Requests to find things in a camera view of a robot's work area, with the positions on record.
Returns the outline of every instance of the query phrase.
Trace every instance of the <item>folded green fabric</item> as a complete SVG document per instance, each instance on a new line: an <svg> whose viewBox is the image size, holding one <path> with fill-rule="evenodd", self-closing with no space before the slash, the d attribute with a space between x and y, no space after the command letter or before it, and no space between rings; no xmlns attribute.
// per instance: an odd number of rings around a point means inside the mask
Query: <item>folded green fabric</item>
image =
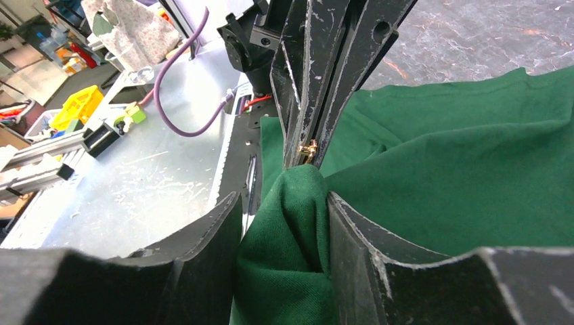
<svg viewBox="0 0 574 325"><path fill-rule="evenodd" d="M278 120L263 119L265 199L240 245L234 322L333 323L328 190L448 255L573 246L573 108L574 67L359 91L325 157L325 179L312 166L281 172Z"/></svg>

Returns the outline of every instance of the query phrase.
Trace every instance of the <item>green plant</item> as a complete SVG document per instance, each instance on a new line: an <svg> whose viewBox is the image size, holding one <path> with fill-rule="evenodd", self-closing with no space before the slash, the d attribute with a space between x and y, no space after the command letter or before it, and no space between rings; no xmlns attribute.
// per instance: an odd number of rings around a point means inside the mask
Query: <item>green plant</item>
<svg viewBox="0 0 574 325"><path fill-rule="evenodd" d="M0 22L0 41L6 41L14 36L14 28L6 24L5 22Z"/></svg>

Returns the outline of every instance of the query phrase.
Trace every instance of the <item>patterned fabric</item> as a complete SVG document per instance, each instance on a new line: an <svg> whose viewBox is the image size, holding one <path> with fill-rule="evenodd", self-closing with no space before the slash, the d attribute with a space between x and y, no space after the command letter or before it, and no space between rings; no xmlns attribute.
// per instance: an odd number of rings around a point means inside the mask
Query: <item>patterned fabric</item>
<svg viewBox="0 0 574 325"><path fill-rule="evenodd" d="M179 33L166 20L134 0L83 0L90 28L98 12L115 14L108 18L111 32L98 38L128 71L161 62L179 41Z"/></svg>

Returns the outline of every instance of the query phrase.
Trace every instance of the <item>yellow plastic bin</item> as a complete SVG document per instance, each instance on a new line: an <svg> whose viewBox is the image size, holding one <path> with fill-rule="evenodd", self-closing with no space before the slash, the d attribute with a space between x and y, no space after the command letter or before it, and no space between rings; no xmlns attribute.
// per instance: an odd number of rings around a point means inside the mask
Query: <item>yellow plastic bin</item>
<svg viewBox="0 0 574 325"><path fill-rule="evenodd" d="M96 85L82 89L68 97L62 106L62 111L50 123L50 127L65 131L74 118L86 124L97 106L104 99L104 95Z"/></svg>

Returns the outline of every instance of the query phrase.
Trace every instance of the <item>red bottle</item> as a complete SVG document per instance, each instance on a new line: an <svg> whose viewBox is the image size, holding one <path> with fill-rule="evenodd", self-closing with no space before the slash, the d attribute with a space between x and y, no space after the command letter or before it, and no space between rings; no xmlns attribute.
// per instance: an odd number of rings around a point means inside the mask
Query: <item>red bottle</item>
<svg viewBox="0 0 574 325"><path fill-rule="evenodd" d="M72 49L72 51L78 53L80 58L86 61L86 65L90 67L90 69L93 69L97 66L97 63L95 63L95 61L91 58L91 56L88 53L86 53L86 51L81 49L76 43L70 43L70 48Z"/></svg>

